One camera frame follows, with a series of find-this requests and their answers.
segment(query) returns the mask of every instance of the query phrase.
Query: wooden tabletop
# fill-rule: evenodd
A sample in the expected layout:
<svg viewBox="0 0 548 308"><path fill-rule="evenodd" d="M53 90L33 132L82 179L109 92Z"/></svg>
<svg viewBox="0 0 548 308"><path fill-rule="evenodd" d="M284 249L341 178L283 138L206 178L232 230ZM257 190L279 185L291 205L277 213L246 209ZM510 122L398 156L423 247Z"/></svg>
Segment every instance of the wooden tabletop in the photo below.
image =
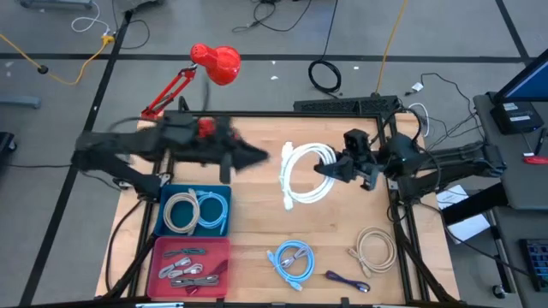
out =
<svg viewBox="0 0 548 308"><path fill-rule="evenodd" d="M417 123L412 116L398 115L396 119L399 132L410 136L416 133ZM341 297L348 297L351 304L404 304L397 261L388 273L373 274L372 278L366 279L358 262L347 254L347 248L355 246L356 237L363 228L375 226L393 235L393 228L386 217L389 200L382 175L378 178L377 188L372 192L361 189L359 181L349 184L338 181L319 202L295 203L294 209L289 212L283 207L283 194L278 181L281 150L286 141L292 141L295 147L321 142L341 150L345 132L359 128L375 135L376 122L357 118L239 117L234 118L233 123L248 143L265 149L271 157L267 163L232 176L229 292L225 301L335 304L340 303ZM134 161L134 167L140 172L152 172L151 163L138 157L134 157ZM294 191L310 191L323 180L312 169L317 161L315 154L309 154L295 165L291 178ZM178 163L173 182L219 184L218 170L218 166L203 168L195 163ZM438 206L434 195L426 196L423 202ZM121 193L113 228L135 203L133 191ZM116 236L112 249L111 284L123 274L135 256L143 211L144 206L141 206L121 226ZM421 207L414 207L413 211L426 265L449 294L458 298L440 217L436 212ZM150 232L157 215L156 206ZM305 241L312 247L316 257L313 275L302 283L301 292L295 291L280 278L266 258L267 250L274 252L285 240ZM383 242L370 239L366 245L367 256L372 261L385 258L387 251ZM297 260L292 270L298 272L305 262L306 260ZM141 267L139 294L146 294L149 264L148 258ZM408 265L411 269L414 296L418 297L413 266L410 261ZM360 293L345 284L328 281L323 276L327 270L333 270L351 280L365 281L371 285L371 292ZM105 292L103 265L96 294Z"/></svg>

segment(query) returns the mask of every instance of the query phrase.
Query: beige cable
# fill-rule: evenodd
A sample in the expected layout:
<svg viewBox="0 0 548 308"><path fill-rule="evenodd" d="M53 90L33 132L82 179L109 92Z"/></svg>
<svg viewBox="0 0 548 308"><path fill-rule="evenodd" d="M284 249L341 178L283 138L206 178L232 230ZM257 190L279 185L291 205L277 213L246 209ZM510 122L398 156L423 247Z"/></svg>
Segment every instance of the beige cable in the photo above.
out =
<svg viewBox="0 0 548 308"><path fill-rule="evenodd" d="M382 240L388 248L388 257L380 264L374 264L366 258L366 253L364 251L364 242L369 237L376 237ZM360 231L360 234L358 235L355 250L353 248L349 248L348 254L358 260L361 265L361 270L363 271L363 274L367 278L371 278L372 272L383 274L390 270L392 265L394 265L394 262L396 261L396 242L394 241L394 239L392 239L392 236L390 236L390 234L388 234L381 228L364 228Z"/></svg>
<svg viewBox="0 0 548 308"><path fill-rule="evenodd" d="M175 204L179 202L189 202L193 206L192 220L188 223L188 225L184 227L177 227L171 221L171 211L173 210L173 207L175 206ZM165 222L165 225L168 226L168 228L173 232L176 232L178 234L192 235L194 233L194 229L196 228L196 224L198 224L199 219L200 219L200 205L198 204L198 199L196 198L196 192L192 189L189 189L188 192L179 192L174 194L168 199L168 202L165 203L164 222Z"/></svg>

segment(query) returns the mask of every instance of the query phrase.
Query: yellow cable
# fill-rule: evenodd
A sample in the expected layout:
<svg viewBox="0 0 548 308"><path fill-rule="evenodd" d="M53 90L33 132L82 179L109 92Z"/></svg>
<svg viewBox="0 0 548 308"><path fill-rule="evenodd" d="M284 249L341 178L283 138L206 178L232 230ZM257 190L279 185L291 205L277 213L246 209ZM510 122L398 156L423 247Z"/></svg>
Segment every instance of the yellow cable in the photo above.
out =
<svg viewBox="0 0 548 308"><path fill-rule="evenodd" d="M35 67L37 68L41 68L42 66L40 64L38 64L37 62L35 62L30 56L28 56L23 50L21 50L19 47L17 47L15 44L13 44L8 38L6 38L3 34L0 34L0 38L3 39L6 43L8 43L11 47L13 47L15 50L17 50L25 59L27 59L30 63L32 63ZM110 44L110 43L113 43L114 42L114 37L112 36L109 36L109 35L104 35L102 38L103 40L103 45L101 46L101 48L95 53L95 55L93 55L92 57L90 57L89 59L87 59L84 64L82 65L82 67L80 68L80 73L78 74L78 77L76 78L75 81L73 82L68 82L68 81L65 81L63 80L62 78L60 77L57 77L55 76L54 74L52 73L48 73L48 75L58 81L58 82L61 82L62 84L64 85L67 85L67 86L74 86L74 85L77 85L79 82L80 82L80 79L82 78L82 75L84 74L84 70L86 70L86 66L89 62L91 62L93 59L95 59L101 52L103 52L104 48L106 47L106 45Z"/></svg>
<svg viewBox="0 0 548 308"><path fill-rule="evenodd" d="M405 11L405 7L408 5L408 0L403 0L402 7L400 8L400 13L397 16L396 24L394 24L394 27L392 28L392 33L390 34L390 37L388 38L388 44L386 44L386 49L384 50L383 54L383 62L380 65L380 72L378 72L378 80L377 80L377 89L375 90L375 93L378 93L378 90L380 90L380 85L383 82L383 73L384 73L384 65L386 64L386 57L388 56L388 50L390 49L390 44L392 44L392 38L394 37L394 33L396 33L397 26L400 24L400 20L403 16L403 11Z"/></svg>
<svg viewBox="0 0 548 308"><path fill-rule="evenodd" d="M27 59L30 63L32 63L35 67L37 68L40 68L40 64L36 63L33 59L31 59L30 56L27 56L27 54L21 50L19 47L17 47L15 44L11 43L11 41L6 38L5 36L3 36L3 34L0 34L0 38L2 38L4 41L6 41L6 43L8 43L11 47L13 47L15 50L17 50L17 52L19 52L22 56L25 57L25 59Z"/></svg>

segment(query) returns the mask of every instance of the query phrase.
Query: coiled cable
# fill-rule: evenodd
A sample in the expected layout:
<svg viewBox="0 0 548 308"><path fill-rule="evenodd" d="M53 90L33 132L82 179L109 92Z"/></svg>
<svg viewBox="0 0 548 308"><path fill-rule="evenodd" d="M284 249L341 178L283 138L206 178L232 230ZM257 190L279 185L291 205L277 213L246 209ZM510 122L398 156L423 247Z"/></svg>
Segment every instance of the coiled cable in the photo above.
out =
<svg viewBox="0 0 548 308"><path fill-rule="evenodd" d="M300 275L291 275L288 273L284 268L289 267L293 261L288 262L284 259L282 260L282 255L285 251L287 251L289 248L297 248L297 253L293 256L293 261L297 258L302 258L304 256L307 256L308 263L307 268L305 271ZM287 240L281 244L277 250L276 254L272 253L271 251L266 252L268 256L268 260L274 265L274 268L276 269L277 273L295 290L301 291L302 286L301 283L308 280L312 273L314 272L314 253L312 251L312 248L310 248L307 243L302 242L300 240Z"/></svg>
<svg viewBox="0 0 548 308"><path fill-rule="evenodd" d="M207 275L199 278L176 278L171 280L172 287L202 286L212 287L219 284L219 275Z"/></svg>
<svg viewBox="0 0 548 308"><path fill-rule="evenodd" d="M209 275L220 276L225 270L229 268L229 260L223 260L217 265L217 267L209 273ZM192 295L200 289L200 286L197 285L188 285L185 287L188 295Z"/></svg>
<svg viewBox="0 0 548 308"><path fill-rule="evenodd" d="M187 274L199 274L204 270L204 265L202 264L192 264L186 269L173 269L168 273L168 278L176 278L181 275L187 275Z"/></svg>
<svg viewBox="0 0 548 308"><path fill-rule="evenodd" d="M334 92L338 92L341 89L342 84L342 76L339 69L335 66L335 64L331 62L327 62L324 60L325 53L327 52L327 46L329 45L329 38L331 37L331 29L333 28L333 21L335 20L335 13L337 11L337 5L339 4L339 0L335 1L335 5L333 6L333 14L331 15L331 23L329 25L329 32L327 33L327 40L325 41L325 47L324 47L324 54L316 61L310 63L308 66L308 79L310 79L310 82L312 82L313 86L318 89L319 91L331 96L332 98L339 99L337 96L335 96ZM312 71L314 67L318 64L325 65L328 69L335 74L335 77L337 77L337 83L332 87L325 87L321 86L315 79L312 74Z"/></svg>
<svg viewBox="0 0 548 308"><path fill-rule="evenodd" d="M364 249L364 243L369 237L376 237L382 240L388 248L388 257L380 264L374 264L367 260ZM356 248L349 248L348 254L358 260L361 265L361 270L367 278L371 278L372 272L383 274L386 273L396 261L396 242L392 236L381 228L370 227L361 230L356 241Z"/></svg>
<svg viewBox="0 0 548 308"><path fill-rule="evenodd" d="M358 290L360 290L363 293L367 293L367 292L369 292L369 290L371 290L371 287L369 287L369 284L367 284L363 281L348 280L348 279L340 276L339 274L335 273L332 270L328 270L328 271L325 272L325 278L327 278L329 280L333 280L333 281L339 281L339 282L342 282L342 283L346 283L346 284L348 284L352 287L357 288Z"/></svg>
<svg viewBox="0 0 548 308"><path fill-rule="evenodd" d="M168 265L168 266L164 267L163 269L161 269L160 272L158 273L158 277L159 277L160 279L165 278L165 277L167 277L167 276L170 274L170 272L171 272L172 270L174 270L176 267L189 265L191 262L192 262L192 261L190 260L189 257L184 257L184 258L182 258L181 260L179 260L179 261L177 261L177 262L175 262L175 263L173 263L173 264L171 264L171 265Z"/></svg>
<svg viewBox="0 0 548 308"><path fill-rule="evenodd" d="M303 204L314 203L323 197L331 190L335 179L326 176L324 181L311 192L297 193L291 190L289 181L291 180L291 171L297 163L297 161L305 156L309 152L316 152L319 158L324 164L335 163L337 157L335 152L328 145L320 143L310 143L306 145L300 145L293 149L291 142L286 142L282 148L282 167L280 169L280 185L283 192L283 205L285 210L293 209L293 201Z"/></svg>
<svg viewBox="0 0 548 308"><path fill-rule="evenodd" d="M204 204L204 201L209 198L216 199L218 202L221 203L223 209L221 211L221 215L216 220L214 220L213 222L208 222L204 218L200 217L200 219L198 220L198 224L204 228L216 228L218 226L221 226L221 231L219 231L219 235L222 235L224 227L226 225L227 216L229 214L229 203L226 202L226 199L218 193L198 191L196 192L196 194L198 195L198 204L200 205L200 208Z"/></svg>
<svg viewBox="0 0 548 308"><path fill-rule="evenodd" d="M179 249L179 250L176 250L176 251L164 252L163 257L164 258L171 258L171 257L174 257L176 255L180 255L180 254L202 255L202 254L206 254L206 250L201 249L201 248L182 248L182 249Z"/></svg>
<svg viewBox="0 0 548 308"><path fill-rule="evenodd" d="M171 211L175 204L179 202L189 202L193 206L193 216L188 225L184 227L177 227L171 221ZM179 192L171 196L168 201L165 203L164 207L164 222L165 225L173 232L178 234L188 234L192 235L196 224L200 219L200 205L196 199L196 192L193 189L189 189L188 192Z"/></svg>

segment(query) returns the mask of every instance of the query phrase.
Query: lamp shade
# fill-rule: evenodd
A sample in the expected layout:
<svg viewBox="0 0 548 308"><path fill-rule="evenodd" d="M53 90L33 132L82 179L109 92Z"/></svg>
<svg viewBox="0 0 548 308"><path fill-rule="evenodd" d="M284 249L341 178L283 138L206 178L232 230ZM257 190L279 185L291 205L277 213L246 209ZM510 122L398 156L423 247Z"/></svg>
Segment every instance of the lamp shade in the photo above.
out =
<svg viewBox="0 0 548 308"><path fill-rule="evenodd" d="M229 46L211 48L205 44L195 44L190 50L190 59L205 67L209 78L220 86L234 81L240 72L240 54Z"/></svg>

